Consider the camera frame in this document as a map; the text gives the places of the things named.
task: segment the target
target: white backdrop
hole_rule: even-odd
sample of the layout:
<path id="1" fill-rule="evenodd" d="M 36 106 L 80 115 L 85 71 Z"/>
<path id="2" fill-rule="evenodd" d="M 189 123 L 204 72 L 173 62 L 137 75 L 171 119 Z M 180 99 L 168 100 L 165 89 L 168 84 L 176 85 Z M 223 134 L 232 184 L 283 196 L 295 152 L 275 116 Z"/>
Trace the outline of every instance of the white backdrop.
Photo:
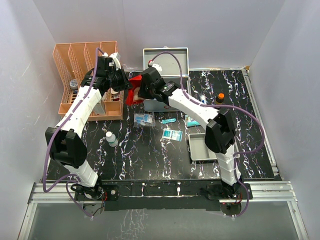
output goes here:
<path id="1" fill-rule="evenodd" d="M 143 48 L 188 47 L 191 68 L 251 65 L 284 0 L 33 0 L 57 43 L 119 43 L 127 68 Z"/>
<path id="2" fill-rule="evenodd" d="M 320 239 L 320 2 L 286 1 L 250 67 L 281 176 L 290 180 L 311 240 Z"/>
<path id="3" fill-rule="evenodd" d="M 32 0 L 0 3 L 0 239 L 17 239 L 55 126 L 62 83 L 55 41 Z"/>

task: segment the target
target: small package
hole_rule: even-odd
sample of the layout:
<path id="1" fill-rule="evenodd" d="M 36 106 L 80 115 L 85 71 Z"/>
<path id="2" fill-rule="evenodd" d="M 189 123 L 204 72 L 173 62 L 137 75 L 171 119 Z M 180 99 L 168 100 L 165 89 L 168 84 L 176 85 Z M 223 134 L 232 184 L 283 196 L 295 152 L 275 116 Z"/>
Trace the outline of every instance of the small package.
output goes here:
<path id="1" fill-rule="evenodd" d="M 176 118 L 170 118 L 170 119 L 163 119 L 162 120 L 162 124 L 169 124 L 169 123 L 174 123 L 175 121 L 177 121 Z"/>
<path id="2" fill-rule="evenodd" d="M 165 128 L 163 130 L 162 138 L 181 142 L 182 135 L 183 135 L 182 131 L 176 131 L 176 130 L 171 130 L 171 129 Z"/>
<path id="3" fill-rule="evenodd" d="M 134 127 L 154 127 L 155 125 L 155 114 L 153 112 L 151 114 L 134 114 Z"/>
<path id="4" fill-rule="evenodd" d="M 185 115 L 185 123 L 186 123 L 186 127 L 194 127 L 194 126 L 200 126 L 200 123 L 198 123 L 196 120 L 194 120 L 193 118 L 191 118 L 188 115 Z"/>

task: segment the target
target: red cloth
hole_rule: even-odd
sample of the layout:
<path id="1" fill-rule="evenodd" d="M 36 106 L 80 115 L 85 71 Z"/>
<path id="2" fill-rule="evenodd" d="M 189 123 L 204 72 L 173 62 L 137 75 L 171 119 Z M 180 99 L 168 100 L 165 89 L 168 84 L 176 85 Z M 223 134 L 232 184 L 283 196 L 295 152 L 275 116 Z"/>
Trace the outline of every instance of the red cloth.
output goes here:
<path id="1" fill-rule="evenodd" d="M 140 87 L 141 81 L 142 81 L 141 75 L 138 75 L 129 79 L 129 82 L 132 84 L 132 88 L 128 90 L 128 97 L 125 100 L 125 104 L 131 106 L 133 104 L 140 104 L 143 102 L 143 100 L 134 101 L 135 89 Z"/>

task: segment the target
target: gray tray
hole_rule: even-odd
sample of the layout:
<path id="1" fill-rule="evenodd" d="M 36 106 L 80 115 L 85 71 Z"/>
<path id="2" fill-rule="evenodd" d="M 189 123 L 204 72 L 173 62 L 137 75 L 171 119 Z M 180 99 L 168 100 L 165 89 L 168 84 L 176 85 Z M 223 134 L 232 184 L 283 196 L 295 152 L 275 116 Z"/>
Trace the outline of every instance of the gray tray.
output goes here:
<path id="1" fill-rule="evenodd" d="M 206 146 L 205 135 L 205 133 L 188 135 L 192 161 L 213 161 L 217 159 L 216 154 Z"/>

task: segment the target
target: metal box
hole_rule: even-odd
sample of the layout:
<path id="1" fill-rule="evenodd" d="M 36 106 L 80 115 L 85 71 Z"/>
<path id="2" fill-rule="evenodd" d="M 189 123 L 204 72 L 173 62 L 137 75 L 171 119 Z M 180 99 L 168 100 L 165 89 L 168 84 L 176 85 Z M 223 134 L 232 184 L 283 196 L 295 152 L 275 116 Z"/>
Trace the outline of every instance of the metal box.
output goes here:
<path id="1" fill-rule="evenodd" d="M 192 161 L 212 161 L 216 160 L 216 154 L 211 151 L 205 144 L 205 133 L 190 133 L 189 146 L 190 157 Z"/>
<path id="2" fill-rule="evenodd" d="M 187 47 L 162 47 L 162 48 L 145 48 L 143 49 L 143 70 L 148 68 L 148 62 L 157 54 L 161 52 L 171 52 L 174 54 L 182 68 L 183 82 L 187 83 L 187 86 L 183 85 L 186 90 L 189 89 L 189 54 Z M 168 83 L 173 81 L 180 85 L 180 71 L 176 60 L 170 54 L 162 54 L 158 56 L 155 63 L 162 67 L 161 76 L 164 81 Z M 177 112 L 176 108 L 170 107 L 163 102 L 157 100 L 145 100 L 143 102 L 144 110 L 147 112 Z"/>

